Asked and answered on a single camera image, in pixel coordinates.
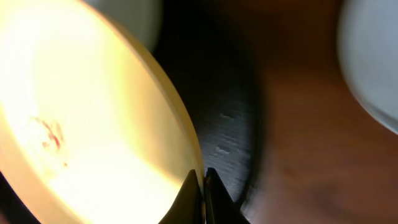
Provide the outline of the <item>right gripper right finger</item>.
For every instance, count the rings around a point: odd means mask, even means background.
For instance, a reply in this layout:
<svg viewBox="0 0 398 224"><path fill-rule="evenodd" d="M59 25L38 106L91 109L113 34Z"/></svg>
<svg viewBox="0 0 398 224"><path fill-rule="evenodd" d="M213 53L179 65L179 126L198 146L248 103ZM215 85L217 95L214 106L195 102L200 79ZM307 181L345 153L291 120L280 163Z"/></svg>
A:
<svg viewBox="0 0 398 224"><path fill-rule="evenodd" d="M235 207L229 193L214 168L208 168L205 178L207 224L249 224Z"/></svg>

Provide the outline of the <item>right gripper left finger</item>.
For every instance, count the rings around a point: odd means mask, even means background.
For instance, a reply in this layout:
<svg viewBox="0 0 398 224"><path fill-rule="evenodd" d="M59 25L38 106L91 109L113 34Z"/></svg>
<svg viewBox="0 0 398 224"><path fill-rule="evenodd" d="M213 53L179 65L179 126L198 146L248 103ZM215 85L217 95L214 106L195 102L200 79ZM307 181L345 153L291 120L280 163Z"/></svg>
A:
<svg viewBox="0 0 398 224"><path fill-rule="evenodd" d="M190 170L171 208L159 224L204 224L202 196L195 170Z"/></svg>

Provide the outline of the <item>yellow plate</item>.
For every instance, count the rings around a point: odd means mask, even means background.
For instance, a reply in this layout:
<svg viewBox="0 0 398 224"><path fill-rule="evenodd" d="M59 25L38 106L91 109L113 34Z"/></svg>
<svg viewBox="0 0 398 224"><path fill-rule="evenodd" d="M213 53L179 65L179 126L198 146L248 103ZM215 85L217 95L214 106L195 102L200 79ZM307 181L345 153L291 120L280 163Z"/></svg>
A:
<svg viewBox="0 0 398 224"><path fill-rule="evenodd" d="M172 82L82 1L1 2L1 173L41 223L159 223L198 138Z"/></svg>

